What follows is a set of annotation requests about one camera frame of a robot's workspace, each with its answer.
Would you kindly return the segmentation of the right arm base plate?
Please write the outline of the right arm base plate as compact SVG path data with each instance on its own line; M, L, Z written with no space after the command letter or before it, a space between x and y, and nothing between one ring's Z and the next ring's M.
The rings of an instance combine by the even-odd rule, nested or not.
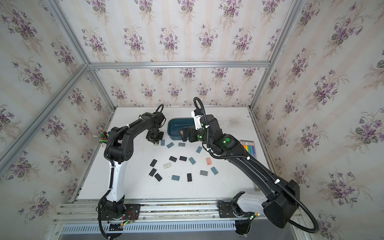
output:
M216 206L219 211L220 218L245 218L244 220L235 221L235 232L239 236L247 236L252 228L252 221L261 215L253 212L244 212L236 204L225 201L217 201Z

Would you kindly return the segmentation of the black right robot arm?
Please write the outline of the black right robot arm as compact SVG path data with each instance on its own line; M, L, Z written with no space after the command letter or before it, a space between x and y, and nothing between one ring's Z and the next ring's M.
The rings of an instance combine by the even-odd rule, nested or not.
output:
M200 98L193 99L196 109L192 111L195 126L179 130L184 142L201 142L202 148L211 158L226 160L240 169L255 183L266 197L257 208L262 208L264 215L276 227L284 228L291 224L296 228L315 234L320 230L319 224L311 211L300 200L300 187L294 180L285 179L272 173L267 167L253 157L241 142L230 134L223 133L218 120L208 115ZM291 218L301 208L313 223L312 228L304 227Z

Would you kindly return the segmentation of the pink eraser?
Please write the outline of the pink eraser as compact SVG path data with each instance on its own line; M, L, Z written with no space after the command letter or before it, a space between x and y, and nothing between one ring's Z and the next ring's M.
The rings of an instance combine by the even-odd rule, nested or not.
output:
M208 165L208 166L212 165L212 161L211 161L210 158L206 158L206 162L207 162L207 165Z

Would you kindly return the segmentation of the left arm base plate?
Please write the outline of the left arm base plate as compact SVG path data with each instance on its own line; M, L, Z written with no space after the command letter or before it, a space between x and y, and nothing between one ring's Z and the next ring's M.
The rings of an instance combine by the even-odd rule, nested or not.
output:
M117 214L101 207L98 220L102 223L103 231L106 234L122 232L124 227L139 219L141 206L140 204L124 204L122 210L118 210Z

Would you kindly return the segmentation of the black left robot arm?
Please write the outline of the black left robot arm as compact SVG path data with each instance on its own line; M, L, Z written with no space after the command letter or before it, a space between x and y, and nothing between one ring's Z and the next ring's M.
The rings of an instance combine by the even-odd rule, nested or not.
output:
M134 154L134 139L147 131L146 140L157 145L163 139L160 128L165 123L164 105L161 104L153 113L144 113L139 118L121 128L110 131L104 158L109 161L110 178L107 192L98 203L99 216L104 214L109 219L119 220L126 212L124 205L124 179L128 160Z

